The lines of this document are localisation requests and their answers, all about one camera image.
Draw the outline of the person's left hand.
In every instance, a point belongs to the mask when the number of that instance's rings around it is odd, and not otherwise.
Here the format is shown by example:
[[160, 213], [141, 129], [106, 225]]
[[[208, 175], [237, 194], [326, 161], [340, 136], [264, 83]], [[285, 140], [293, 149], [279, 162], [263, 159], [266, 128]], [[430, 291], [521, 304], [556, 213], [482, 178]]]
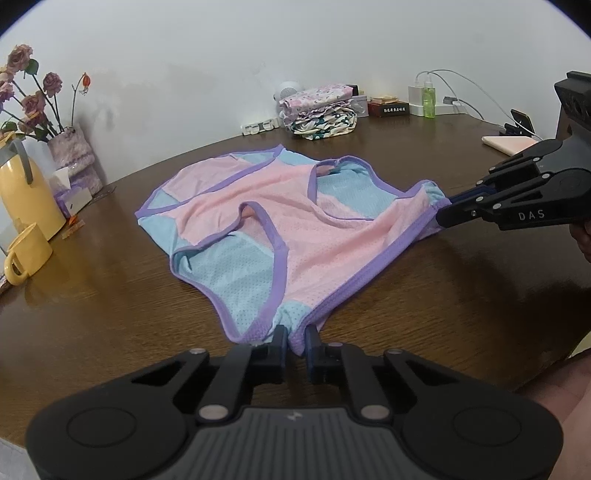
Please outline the person's left hand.
[[564, 445], [551, 479], [590, 478], [590, 350], [530, 383], [523, 394], [561, 423]]

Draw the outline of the person's right hand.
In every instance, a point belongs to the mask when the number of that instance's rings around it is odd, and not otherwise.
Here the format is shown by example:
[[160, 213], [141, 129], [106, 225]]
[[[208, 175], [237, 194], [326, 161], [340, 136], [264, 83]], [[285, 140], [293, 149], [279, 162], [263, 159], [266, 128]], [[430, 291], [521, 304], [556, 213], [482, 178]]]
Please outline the person's right hand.
[[584, 258], [591, 263], [591, 222], [586, 222], [584, 225], [571, 224], [569, 232]]

